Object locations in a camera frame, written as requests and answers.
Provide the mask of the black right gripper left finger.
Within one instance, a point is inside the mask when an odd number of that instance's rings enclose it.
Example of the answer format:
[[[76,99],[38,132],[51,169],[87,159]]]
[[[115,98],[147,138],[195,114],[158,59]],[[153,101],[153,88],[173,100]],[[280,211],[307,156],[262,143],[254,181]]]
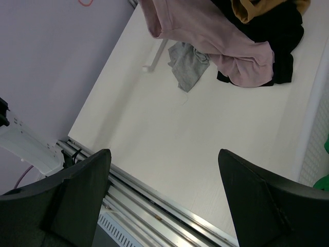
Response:
[[[111,152],[1,195],[1,246],[91,246],[109,188]]]

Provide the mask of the green tank top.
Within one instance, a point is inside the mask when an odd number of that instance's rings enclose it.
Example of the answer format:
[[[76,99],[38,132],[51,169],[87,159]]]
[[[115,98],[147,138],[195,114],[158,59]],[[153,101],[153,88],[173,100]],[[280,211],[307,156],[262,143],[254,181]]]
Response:
[[[313,185],[313,188],[328,191],[328,138],[324,143],[324,163],[321,166],[321,178]]]

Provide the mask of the pink hanger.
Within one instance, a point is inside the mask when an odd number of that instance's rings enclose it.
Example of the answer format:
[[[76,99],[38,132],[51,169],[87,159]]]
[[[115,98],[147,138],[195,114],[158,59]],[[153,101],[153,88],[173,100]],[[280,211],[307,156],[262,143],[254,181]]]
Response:
[[[78,0],[78,3],[83,7],[89,7],[93,3],[93,0]]]

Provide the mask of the pink tank top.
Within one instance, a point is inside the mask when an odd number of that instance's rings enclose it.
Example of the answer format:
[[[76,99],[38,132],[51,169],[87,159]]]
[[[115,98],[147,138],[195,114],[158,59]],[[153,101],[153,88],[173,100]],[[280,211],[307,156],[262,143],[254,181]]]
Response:
[[[139,1],[151,36],[191,44],[241,87],[273,78],[274,54],[239,31],[212,1]]]

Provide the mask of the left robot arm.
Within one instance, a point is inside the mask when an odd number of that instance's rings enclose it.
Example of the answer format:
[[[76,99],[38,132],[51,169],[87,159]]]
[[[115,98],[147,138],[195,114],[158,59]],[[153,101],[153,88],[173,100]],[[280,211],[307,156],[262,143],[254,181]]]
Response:
[[[45,176],[63,169],[62,149],[34,133],[1,99],[1,147],[17,155]]]

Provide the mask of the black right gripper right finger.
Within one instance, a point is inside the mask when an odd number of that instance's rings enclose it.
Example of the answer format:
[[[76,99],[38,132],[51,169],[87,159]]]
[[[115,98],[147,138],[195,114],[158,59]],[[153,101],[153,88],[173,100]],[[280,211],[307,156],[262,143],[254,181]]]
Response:
[[[222,149],[218,165],[240,246],[328,246],[328,192]]]

